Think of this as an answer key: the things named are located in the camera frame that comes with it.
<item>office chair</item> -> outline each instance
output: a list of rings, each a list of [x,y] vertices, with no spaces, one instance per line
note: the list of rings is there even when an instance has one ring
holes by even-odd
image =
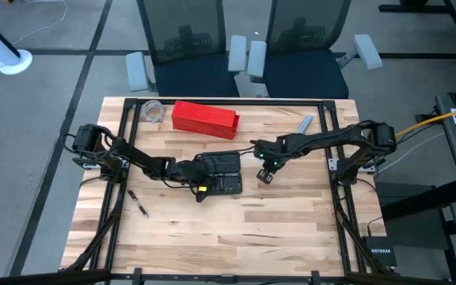
[[[229,63],[222,0],[137,3],[156,83],[147,76],[142,53],[128,55],[132,90],[157,90],[163,97],[239,96],[234,75],[245,70],[246,42],[244,36],[232,37]]]
[[[368,35],[339,62],[329,50],[337,41],[351,0],[273,0],[265,42],[253,41],[247,74],[265,83],[269,97],[348,99],[340,70],[356,55],[367,68],[382,67]]]

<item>desk leg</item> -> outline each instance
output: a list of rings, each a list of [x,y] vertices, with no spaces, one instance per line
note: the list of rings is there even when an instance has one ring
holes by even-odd
[[[456,202],[456,181],[381,207],[385,221],[448,206]]]
[[[380,5],[379,12],[449,13],[446,6],[426,6],[428,0],[401,0],[400,5]]]
[[[446,243],[448,244],[448,249],[444,251],[444,256],[446,257],[446,262],[448,263],[451,280],[456,282],[456,255],[450,238],[450,235],[456,234],[456,228],[452,228],[452,225],[454,226],[453,221],[446,221],[443,209],[438,209],[438,211],[439,217],[441,218],[441,224],[443,225],[444,234],[446,235]]]

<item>small tool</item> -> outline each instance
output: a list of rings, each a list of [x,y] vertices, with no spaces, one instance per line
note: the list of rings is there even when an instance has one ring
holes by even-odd
[[[298,132],[301,133],[301,134],[306,134],[306,131],[307,131],[307,128],[309,127],[310,125],[310,122],[313,121],[313,117],[312,116],[307,116],[304,121],[300,124],[300,127],[298,127]]]
[[[127,190],[127,194],[130,195],[131,199],[133,201],[135,201],[135,203],[137,204],[137,206],[139,206],[139,209],[140,211],[142,212],[142,214],[144,216],[146,216],[147,218],[149,218],[149,215],[147,214],[146,210],[143,208],[142,204],[139,202],[139,200],[136,198],[135,194],[133,193],[132,190]]]

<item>floor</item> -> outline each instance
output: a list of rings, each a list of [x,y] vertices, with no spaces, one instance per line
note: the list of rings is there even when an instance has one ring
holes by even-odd
[[[379,52],[455,53],[456,27],[447,15],[379,13],[379,4],[397,0],[353,0],[348,19],[332,50],[352,48],[356,33],[368,33]],[[65,20],[20,41],[18,48],[72,50],[146,50],[146,38],[134,0],[112,0],[103,18],[105,1],[66,0]],[[269,0],[224,0],[226,33],[263,40]],[[11,42],[49,25],[63,15],[61,2],[31,3],[0,0],[0,32]],[[95,36],[99,31],[101,37]],[[150,59],[146,59],[148,69]],[[429,113],[434,96],[456,90],[456,60],[385,59],[384,68],[367,72],[359,60],[343,74],[363,119],[383,120],[401,130],[413,124],[417,113]],[[237,78],[242,96],[265,92]],[[132,93],[128,88],[124,56],[36,55],[23,74],[0,74],[0,276],[8,274],[17,244],[24,233],[44,170],[53,154],[65,114],[76,112],[70,129],[95,123],[103,97],[156,96]],[[440,127],[417,135],[392,156],[389,163],[417,143],[442,131]],[[44,205],[23,273],[54,272],[59,266],[78,195],[82,171],[63,152]],[[444,136],[422,146],[381,173],[379,180],[441,185],[456,179],[456,169]],[[448,278],[443,255],[435,249],[397,247],[403,260],[398,271],[407,276]]]

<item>yellow cable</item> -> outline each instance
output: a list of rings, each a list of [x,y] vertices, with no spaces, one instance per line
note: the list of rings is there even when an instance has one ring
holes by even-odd
[[[429,120],[425,120],[421,123],[417,123],[416,125],[414,126],[411,126],[411,127],[408,127],[407,129],[403,130],[403,131],[400,131],[399,133],[397,133],[395,135],[395,137],[400,137],[401,135],[409,132],[409,131],[412,131],[414,129],[416,129],[417,127],[421,127],[421,126],[424,126],[426,124],[430,124],[432,122],[435,122],[436,120],[442,120],[442,119],[446,119],[446,118],[449,118],[451,116],[455,116],[456,115],[456,112],[450,112],[450,113],[447,113],[447,114],[444,114],[444,115],[441,115],[441,116],[437,116],[437,117],[434,117],[432,119],[429,119]]]

